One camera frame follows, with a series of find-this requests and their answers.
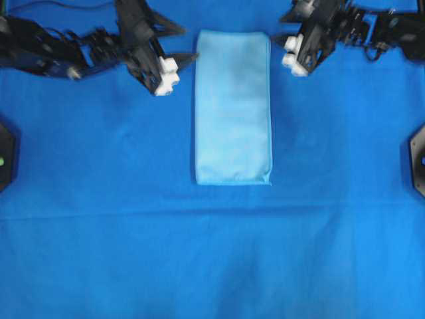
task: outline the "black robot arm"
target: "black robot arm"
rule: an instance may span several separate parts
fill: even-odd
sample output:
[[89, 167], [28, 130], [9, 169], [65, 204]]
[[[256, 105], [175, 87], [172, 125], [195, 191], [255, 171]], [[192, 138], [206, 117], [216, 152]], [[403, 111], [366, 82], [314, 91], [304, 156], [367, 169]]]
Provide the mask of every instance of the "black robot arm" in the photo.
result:
[[[96, 29], [80, 37], [71, 31], [44, 29], [34, 21], [0, 17], [0, 67], [79, 80], [125, 63], [150, 93], [172, 93], [178, 72], [196, 55], [165, 54], [159, 38], [182, 35], [185, 30], [153, 11], [145, 0], [115, 0], [114, 4], [117, 35]], [[84, 46], [90, 48], [91, 63], [82, 53]]]
[[[362, 48], [373, 62], [393, 48], [401, 48], [412, 62], [425, 62], [423, 0], [418, 1], [418, 12], [399, 13], [357, 7], [345, 0], [294, 0], [293, 3], [293, 9], [280, 21], [301, 23], [299, 33], [276, 35], [272, 40], [287, 50], [283, 64], [296, 76], [311, 74], [332, 54], [338, 42]], [[373, 28], [366, 21], [368, 15], [377, 17]]]

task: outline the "white plastic tip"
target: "white plastic tip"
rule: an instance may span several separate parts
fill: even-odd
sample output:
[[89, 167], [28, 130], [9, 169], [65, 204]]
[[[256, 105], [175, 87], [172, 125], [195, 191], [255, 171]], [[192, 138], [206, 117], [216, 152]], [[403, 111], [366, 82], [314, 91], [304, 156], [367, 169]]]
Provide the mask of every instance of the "white plastic tip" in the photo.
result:
[[285, 54], [282, 60], [282, 64], [287, 68], [291, 68], [296, 62], [296, 56], [292, 53]]
[[159, 57], [159, 64], [161, 65], [161, 84], [155, 91], [156, 96], [166, 96], [173, 92], [173, 86], [180, 82], [177, 71], [179, 66], [175, 62], [174, 58], [164, 59], [162, 56]]
[[290, 52], [295, 51], [297, 48], [297, 41], [298, 39], [296, 37], [288, 37], [285, 43], [285, 50]]
[[300, 63], [296, 62], [296, 64], [292, 66], [292, 74], [294, 76], [305, 77], [308, 75], [308, 72], [304, 67], [301, 66]]

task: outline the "light blue towel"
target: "light blue towel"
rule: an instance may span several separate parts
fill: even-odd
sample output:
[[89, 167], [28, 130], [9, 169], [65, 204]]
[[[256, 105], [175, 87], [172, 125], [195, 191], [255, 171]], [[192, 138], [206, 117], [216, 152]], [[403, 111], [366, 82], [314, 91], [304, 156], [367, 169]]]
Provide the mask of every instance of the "light blue towel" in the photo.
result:
[[197, 183], [270, 184], [269, 38], [264, 33], [202, 31], [197, 51]]

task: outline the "cloth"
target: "cloth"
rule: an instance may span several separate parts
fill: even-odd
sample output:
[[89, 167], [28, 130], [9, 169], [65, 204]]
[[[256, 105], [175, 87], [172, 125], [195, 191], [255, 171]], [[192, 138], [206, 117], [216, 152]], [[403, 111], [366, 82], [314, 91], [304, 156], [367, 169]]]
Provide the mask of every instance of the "cloth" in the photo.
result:
[[269, 184], [270, 40], [202, 31], [197, 52], [195, 165], [201, 185]]
[[[149, 4], [188, 30], [161, 40], [171, 52], [204, 28], [282, 32], [291, 1]], [[112, 8], [21, 16], [116, 30]], [[272, 187], [196, 184], [193, 68], [164, 98], [124, 66], [82, 82], [1, 70], [21, 156], [0, 194], [0, 318], [425, 318], [425, 202], [407, 144], [425, 123], [423, 67], [338, 45], [294, 78], [283, 54], [272, 45]]]

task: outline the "blue tablecloth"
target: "blue tablecloth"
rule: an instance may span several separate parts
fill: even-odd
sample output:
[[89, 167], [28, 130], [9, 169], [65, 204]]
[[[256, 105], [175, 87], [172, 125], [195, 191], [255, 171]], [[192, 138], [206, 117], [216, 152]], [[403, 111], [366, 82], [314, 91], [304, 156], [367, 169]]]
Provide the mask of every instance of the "blue tablecloth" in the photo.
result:
[[[189, 31], [168, 51], [194, 50], [201, 29], [278, 33], [290, 7], [149, 4]], [[21, 16], [116, 31], [112, 8]], [[124, 66], [84, 82], [2, 70], [21, 156], [0, 194], [0, 318], [424, 318], [425, 199], [407, 145], [425, 122], [424, 69], [339, 46], [294, 78], [282, 55], [273, 46], [271, 187], [196, 185], [193, 67], [165, 98]]]

